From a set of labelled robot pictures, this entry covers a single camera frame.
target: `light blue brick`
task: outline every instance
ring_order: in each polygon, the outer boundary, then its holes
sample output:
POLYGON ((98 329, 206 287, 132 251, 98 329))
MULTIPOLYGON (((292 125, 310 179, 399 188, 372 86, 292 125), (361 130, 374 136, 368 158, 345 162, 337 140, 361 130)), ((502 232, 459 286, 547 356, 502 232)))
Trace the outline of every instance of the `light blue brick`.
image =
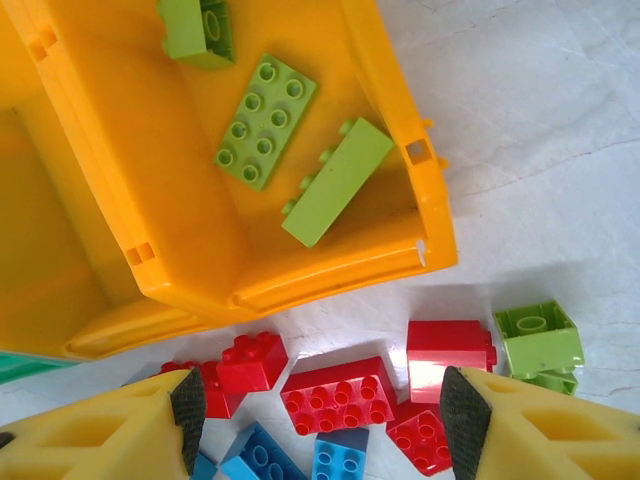
POLYGON ((364 477, 369 430, 355 428, 319 433, 312 480, 360 480, 364 477))

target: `white table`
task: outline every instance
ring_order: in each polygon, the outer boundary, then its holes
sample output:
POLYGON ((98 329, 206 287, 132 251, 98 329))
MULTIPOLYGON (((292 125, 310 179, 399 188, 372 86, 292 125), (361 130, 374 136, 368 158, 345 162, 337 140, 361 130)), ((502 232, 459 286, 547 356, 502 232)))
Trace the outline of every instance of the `white table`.
MULTIPOLYGON (((235 335, 262 329, 279 331, 293 359, 386 351, 404 391, 409 318, 489 325, 492 310, 549 298, 582 336, 578 396, 640 413, 640 3, 380 7, 420 110, 436 121, 434 144, 451 162, 460 265, 0 386, 0 424, 116 388, 148 363, 210 358, 235 335)), ((278 396, 283 381, 247 397, 232 421, 207 422, 205 450, 220 460, 255 418, 309 470, 313 438, 294 433, 278 396)), ((421 476, 373 427, 367 478, 421 476)))

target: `green block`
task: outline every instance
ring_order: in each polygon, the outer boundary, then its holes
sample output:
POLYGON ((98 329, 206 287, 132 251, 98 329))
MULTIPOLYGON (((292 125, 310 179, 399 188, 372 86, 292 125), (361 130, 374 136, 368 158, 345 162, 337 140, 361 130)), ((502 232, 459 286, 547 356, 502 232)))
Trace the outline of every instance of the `green block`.
POLYGON ((565 395, 573 395, 578 388, 578 379, 572 373, 540 372, 535 377, 522 381, 565 395))
POLYGON ((204 69, 233 65, 229 8, 223 0, 160 0, 158 14, 167 37, 165 53, 204 69))
POLYGON ((306 247, 313 247, 335 222, 394 147, 393 141, 364 118, 340 128, 337 148, 320 156, 324 167, 300 184, 303 194, 283 208, 282 227, 306 247))
POLYGON ((216 153, 216 164, 254 190, 264 190, 315 91, 307 77, 264 55, 216 153))
POLYGON ((0 353, 0 384, 72 365, 76 363, 0 353))
POLYGON ((533 378, 548 370, 570 373, 584 364, 578 330, 555 300, 493 316, 513 377, 533 378))

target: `green 2x4 flat brick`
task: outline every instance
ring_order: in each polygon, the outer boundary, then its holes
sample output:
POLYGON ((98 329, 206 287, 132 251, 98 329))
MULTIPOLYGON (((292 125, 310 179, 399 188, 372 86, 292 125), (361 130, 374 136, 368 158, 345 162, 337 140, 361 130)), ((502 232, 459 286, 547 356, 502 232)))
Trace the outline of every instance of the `green 2x4 flat brick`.
POLYGON ((0 384, 18 380, 19 378, 37 375, 38 373, 70 367, 75 362, 29 357, 28 355, 9 355, 0 353, 0 384))
POLYGON ((264 190, 316 91, 316 84, 271 55, 253 74, 215 161, 264 190))
POLYGON ((340 128, 345 137, 337 148, 320 156, 325 164, 300 184, 303 194, 290 200, 282 213, 282 227, 312 247, 326 233, 394 147, 393 141, 364 118, 340 128))
POLYGON ((512 377, 533 378, 549 370, 566 374, 584 364, 578 330, 555 300, 496 312, 494 319, 512 377))
POLYGON ((578 379, 572 373, 540 372, 535 377, 522 381, 565 395, 573 395, 578 388, 578 379))
POLYGON ((223 0, 160 0, 158 14, 167 28, 162 47, 169 57, 198 68, 233 64, 229 8, 223 0))

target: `red 2x2 brick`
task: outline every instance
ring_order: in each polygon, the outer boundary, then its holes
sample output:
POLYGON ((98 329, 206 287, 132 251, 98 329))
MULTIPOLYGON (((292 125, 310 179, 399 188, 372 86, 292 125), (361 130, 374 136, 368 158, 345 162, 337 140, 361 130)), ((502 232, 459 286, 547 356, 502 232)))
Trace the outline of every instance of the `red 2x2 brick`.
POLYGON ((266 392, 273 388, 288 362, 280 335, 262 332, 256 338, 236 337, 216 368, 227 393, 266 392))
POLYGON ((444 370, 473 367, 491 372, 497 362, 491 333, 478 320, 409 322, 409 388, 414 403, 440 403, 444 370))
POLYGON ((204 383, 204 392, 207 399, 207 418, 228 419, 236 412, 246 394, 228 394, 222 390, 216 373, 216 362, 174 363, 168 362, 162 365, 162 373, 174 370, 190 370, 199 367, 204 383))
POLYGON ((427 477, 452 465, 440 408, 436 404, 407 400, 398 405, 396 419, 387 425, 387 435, 427 477))
POLYGON ((300 435, 385 423, 396 406, 381 357, 293 374, 280 396, 300 435))

